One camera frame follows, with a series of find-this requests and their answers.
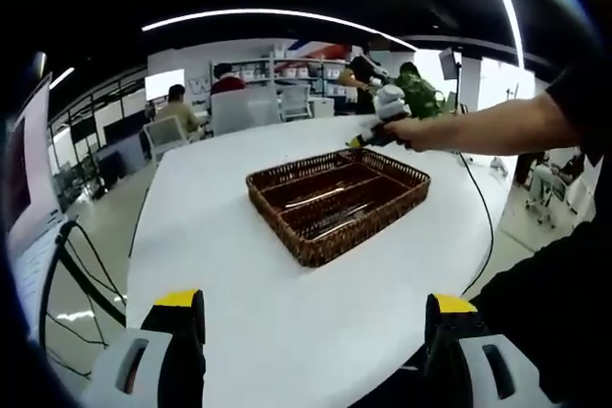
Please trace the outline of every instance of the white chair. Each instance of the white chair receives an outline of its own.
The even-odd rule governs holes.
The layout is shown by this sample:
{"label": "white chair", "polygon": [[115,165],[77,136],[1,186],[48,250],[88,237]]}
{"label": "white chair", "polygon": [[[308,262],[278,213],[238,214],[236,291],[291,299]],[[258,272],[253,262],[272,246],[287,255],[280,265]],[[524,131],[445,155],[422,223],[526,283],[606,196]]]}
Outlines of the white chair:
{"label": "white chair", "polygon": [[312,118],[308,95],[310,86],[295,85],[283,88],[280,96],[280,113],[284,121],[298,118]]}
{"label": "white chair", "polygon": [[271,88],[250,88],[249,110],[253,126],[267,126],[282,122],[275,92]]}
{"label": "white chair", "polygon": [[249,108],[249,92],[249,90],[227,91],[210,98],[210,117],[214,136],[235,133],[254,126]]}
{"label": "white chair", "polygon": [[142,129],[151,145],[151,159],[157,165],[164,153],[189,142],[176,116],[167,117],[145,124]]}

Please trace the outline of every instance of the gray floor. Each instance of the gray floor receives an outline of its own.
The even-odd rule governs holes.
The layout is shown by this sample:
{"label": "gray floor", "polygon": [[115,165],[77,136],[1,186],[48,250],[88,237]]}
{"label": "gray floor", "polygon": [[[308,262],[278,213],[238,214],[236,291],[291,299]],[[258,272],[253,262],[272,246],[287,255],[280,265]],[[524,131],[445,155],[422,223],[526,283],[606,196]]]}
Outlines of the gray floor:
{"label": "gray floor", "polygon": [[[127,257],[142,202],[154,173],[154,167],[148,165],[137,174],[121,181],[101,200],[76,204],[70,209],[70,213],[77,215],[78,221],[87,229],[121,294],[126,293]],[[557,215],[557,228],[551,229],[537,224],[533,212],[525,209],[526,199],[526,190],[513,188],[495,233],[491,261],[466,297],[472,298],[477,294],[497,272],[510,268],[516,262],[530,257],[538,248],[571,232],[574,216],[565,204],[553,200],[551,206]],[[75,231],[71,240],[86,267],[98,279],[106,282],[92,250],[82,236]],[[124,311],[116,294],[104,288],[100,290]],[[97,305],[92,309],[87,297],[62,266],[58,266],[52,284],[48,313],[59,323],[89,340],[99,340],[94,316],[98,319],[106,342],[113,341],[120,333],[120,326],[104,311]],[[93,361],[103,349],[100,345],[79,340],[51,319],[47,320],[46,332],[48,347],[55,353],[56,358],[82,373],[91,370]],[[56,364],[53,365],[66,386],[73,393],[80,393],[87,380]]]}

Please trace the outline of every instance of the wicker basket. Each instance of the wicker basket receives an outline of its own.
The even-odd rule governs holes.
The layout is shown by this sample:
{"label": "wicker basket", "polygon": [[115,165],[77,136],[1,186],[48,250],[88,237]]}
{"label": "wicker basket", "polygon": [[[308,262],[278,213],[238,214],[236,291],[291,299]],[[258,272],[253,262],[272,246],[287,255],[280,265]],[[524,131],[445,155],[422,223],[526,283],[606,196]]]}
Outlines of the wicker basket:
{"label": "wicker basket", "polygon": [[402,217],[430,178],[367,149],[346,149],[247,177],[249,196],[305,267],[320,267]]}

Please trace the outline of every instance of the white round table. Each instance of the white round table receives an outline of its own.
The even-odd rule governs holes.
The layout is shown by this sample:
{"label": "white round table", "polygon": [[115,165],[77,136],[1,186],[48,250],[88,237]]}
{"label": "white round table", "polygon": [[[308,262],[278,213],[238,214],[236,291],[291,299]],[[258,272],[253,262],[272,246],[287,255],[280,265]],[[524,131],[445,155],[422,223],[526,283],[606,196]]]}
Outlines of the white round table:
{"label": "white round table", "polygon": [[[204,292],[205,406],[345,407],[423,343],[426,297],[459,295],[490,244],[465,167],[446,152],[381,153],[427,172],[427,199],[322,268],[300,266],[252,206],[252,172],[344,148],[360,117],[276,124],[165,154],[146,197],[128,273],[128,326],[160,297]],[[471,167],[497,226],[512,184]]]}

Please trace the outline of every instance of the black sleeve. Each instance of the black sleeve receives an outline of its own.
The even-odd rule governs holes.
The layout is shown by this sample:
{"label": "black sleeve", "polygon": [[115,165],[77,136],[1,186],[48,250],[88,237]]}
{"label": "black sleeve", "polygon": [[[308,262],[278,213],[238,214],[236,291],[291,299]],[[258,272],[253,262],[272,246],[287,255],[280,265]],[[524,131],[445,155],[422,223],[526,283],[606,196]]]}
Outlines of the black sleeve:
{"label": "black sleeve", "polygon": [[606,93],[606,79],[610,74],[610,60],[602,59],[567,69],[546,93],[555,101],[580,135],[580,148],[595,164],[609,150],[605,123],[609,123],[610,102]]}
{"label": "black sleeve", "polygon": [[361,83],[370,83],[370,76],[374,74],[372,66],[361,56],[357,56],[347,66],[355,74],[355,79]]}

